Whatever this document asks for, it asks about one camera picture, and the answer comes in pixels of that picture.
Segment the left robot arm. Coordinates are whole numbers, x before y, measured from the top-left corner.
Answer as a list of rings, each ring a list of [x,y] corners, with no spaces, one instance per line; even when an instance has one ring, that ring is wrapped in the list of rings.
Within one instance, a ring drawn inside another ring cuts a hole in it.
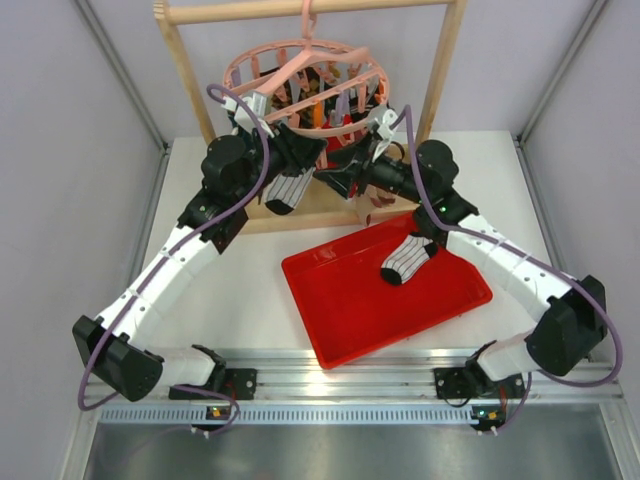
[[[276,181],[290,184],[299,197],[326,145],[285,124],[269,134],[214,139],[201,163],[201,187],[160,251],[111,306],[73,325],[83,375],[95,375],[131,402],[175,385],[205,397],[220,394],[226,362],[216,352],[201,345],[151,352],[151,340],[172,305],[242,230],[246,204]]]

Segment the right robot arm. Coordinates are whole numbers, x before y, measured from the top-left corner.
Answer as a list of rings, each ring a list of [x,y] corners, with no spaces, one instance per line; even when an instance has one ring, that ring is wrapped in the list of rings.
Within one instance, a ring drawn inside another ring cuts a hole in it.
[[[608,334],[605,289],[593,276],[582,280],[545,267],[500,236],[478,209],[458,194],[459,173],[450,147],[426,140],[410,164],[376,156],[372,136],[333,152],[315,178],[343,197],[373,186],[417,203],[415,226],[382,262],[381,278],[407,283],[440,253],[473,265],[509,293],[535,321],[531,330],[480,347],[465,363],[467,396],[490,396],[503,380],[539,371],[563,377]]]

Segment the pink round clip hanger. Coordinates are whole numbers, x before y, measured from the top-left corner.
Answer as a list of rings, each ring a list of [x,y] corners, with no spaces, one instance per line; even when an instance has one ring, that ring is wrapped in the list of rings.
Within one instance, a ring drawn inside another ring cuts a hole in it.
[[[224,86],[249,104],[261,122],[284,122],[328,141],[327,154],[360,139],[372,109],[387,105],[390,81],[366,47],[314,37],[317,16],[302,3],[301,38],[259,45],[227,68]]]

